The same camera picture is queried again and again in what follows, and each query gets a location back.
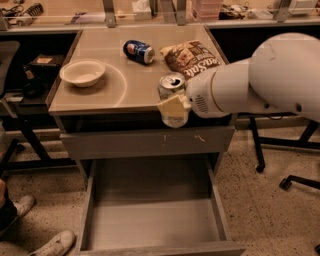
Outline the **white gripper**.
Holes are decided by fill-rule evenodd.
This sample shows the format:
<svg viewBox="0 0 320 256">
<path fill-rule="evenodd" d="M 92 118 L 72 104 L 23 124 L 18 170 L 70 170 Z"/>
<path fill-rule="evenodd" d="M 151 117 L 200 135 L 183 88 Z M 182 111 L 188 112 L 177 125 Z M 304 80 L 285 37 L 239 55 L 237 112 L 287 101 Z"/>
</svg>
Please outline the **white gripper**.
<svg viewBox="0 0 320 256">
<path fill-rule="evenodd" d="M 184 126 L 188 121 L 191 106 L 192 110 L 201 118 L 220 116 L 212 89 L 216 71 L 216 68 L 208 69 L 192 78 L 187 85 L 187 96 L 177 94 L 157 104 L 165 125 L 171 128 Z"/>
</svg>

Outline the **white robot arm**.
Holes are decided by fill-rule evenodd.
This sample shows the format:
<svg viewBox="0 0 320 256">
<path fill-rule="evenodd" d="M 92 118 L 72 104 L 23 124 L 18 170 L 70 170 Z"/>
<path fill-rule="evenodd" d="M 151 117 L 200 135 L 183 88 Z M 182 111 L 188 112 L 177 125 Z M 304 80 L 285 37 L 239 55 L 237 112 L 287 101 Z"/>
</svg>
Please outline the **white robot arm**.
<svg viewBox="0 0 320 256">
<path fill-rule="evenodd" d="M 201 118 L 289 112 L 319 122 L 320 40 L 301 33 L 271 37 L 250 58 L 191 78 L 157 107 L 172 128 L 184 126 L 190 112 Z"/>
</svg>

